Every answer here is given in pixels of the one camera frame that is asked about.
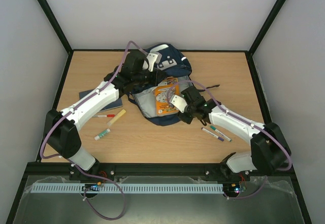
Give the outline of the dark blue hardcover book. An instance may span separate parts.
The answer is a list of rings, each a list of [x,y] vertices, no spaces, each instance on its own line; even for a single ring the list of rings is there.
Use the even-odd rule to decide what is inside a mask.
[[[90,94],[93,90],[85,90],[85,91],[81,91],[79,92],[79,99],[83,99],[85,96],[87,96],[88,94]],[[104,111],[108,111],[108,110],[113,110],[116,108],[121,108],[123,106],[123,102],[121,98],[118,98],[117,100],[113,101],[110,100],[108,102],[105,103],[105,105],[99,110],[99,112],[104,112]]]

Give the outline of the orange illustrated paperback book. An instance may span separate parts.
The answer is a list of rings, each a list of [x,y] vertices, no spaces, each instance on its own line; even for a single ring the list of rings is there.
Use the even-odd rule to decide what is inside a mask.
[[[177,78],[168,78],[159,83],[154,90],[155,108],[158,116],[167,116],[178,113],[178,110],[175,107],[170,106],[168,98],[171,98],[174,94],[179,95],[179,85],[172,88],[167,96],[169,89],[177,82]]]

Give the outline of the navy blue student backpack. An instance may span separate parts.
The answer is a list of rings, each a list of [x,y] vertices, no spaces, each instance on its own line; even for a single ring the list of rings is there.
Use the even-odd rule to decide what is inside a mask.
[[[158,126],[178,123],[178,110],[170,107],[167,99],[192,86],[189,79],[192,67],[189,60],[177,48],[169,43],[161,43],[146,49],[148,53],[161,54],[155,68],[166,72],[167,77],[156,86],[140,86],[127,94],[128,100],[135,104],[148,121]]]

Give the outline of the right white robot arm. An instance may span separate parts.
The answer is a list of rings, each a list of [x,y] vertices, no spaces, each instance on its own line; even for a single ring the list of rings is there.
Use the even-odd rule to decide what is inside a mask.
[[[231,153],[222,161],[221,172],[225,178],[233,179],[246,171],[271,175],[276,170],[287,171],[292,167],[291,150],[277,124],[249,120],[213,98],[205,100],[194,86],[171,96],[169,102],[178,109],[178,117],[183,122],[190,124],[197,118],[203,125],[228,130],[250,146],[249,151]]]

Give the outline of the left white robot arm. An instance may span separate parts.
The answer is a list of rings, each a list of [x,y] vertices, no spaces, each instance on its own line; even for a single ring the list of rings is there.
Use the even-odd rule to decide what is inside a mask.
[[[135,86],[155,85],[163,74],[163,71],[155,68],[160,60],[161,54],[158,52],[135,50],[124,54],[121,64],[92,92],[61,111],[50,110],[46,115],[41,157],[46,158],[44,149],[49,144],[58,156],[89,171],[96,159],[82,146],[79,131],[104,106],[129,93]]]

